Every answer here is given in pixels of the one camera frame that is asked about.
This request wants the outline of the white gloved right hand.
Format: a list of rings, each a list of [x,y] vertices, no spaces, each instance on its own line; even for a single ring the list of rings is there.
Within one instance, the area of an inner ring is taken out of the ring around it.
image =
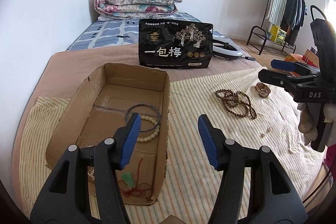
[[[308,106],[306,103],[299,103],[298,110],[301,111],[300,120],[298,125],[298,130],[303,133],[304,143],[308,145],[310,142],[317,139],[318,132],[313,124],[313,117],[311,116]],[[326,142],[327,147],[331,147],[335,145],[335,104],[327,103],[323,109],[325,118],[328,122],[333,122],[331,126],[330,136],[328,141]]]

